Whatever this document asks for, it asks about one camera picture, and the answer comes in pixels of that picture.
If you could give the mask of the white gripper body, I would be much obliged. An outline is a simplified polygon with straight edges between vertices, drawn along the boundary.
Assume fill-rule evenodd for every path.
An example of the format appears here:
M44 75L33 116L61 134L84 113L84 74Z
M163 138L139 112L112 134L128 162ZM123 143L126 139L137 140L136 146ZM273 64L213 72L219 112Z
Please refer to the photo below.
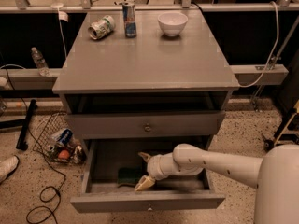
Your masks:
M152 156L147 165L147 172L155 180L163 180L174 173L171 153Z

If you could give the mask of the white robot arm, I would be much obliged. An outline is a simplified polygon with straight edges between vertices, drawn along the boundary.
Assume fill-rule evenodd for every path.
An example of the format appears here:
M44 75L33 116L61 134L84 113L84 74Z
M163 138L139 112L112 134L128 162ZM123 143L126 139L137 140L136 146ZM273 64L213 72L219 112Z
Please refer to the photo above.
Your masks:
M172 175L192 176L209 170L256 189L254 224L299 224L299 146L274 147L261 158L223 154L179 144L168 154L141 152L147 174L136 191Z

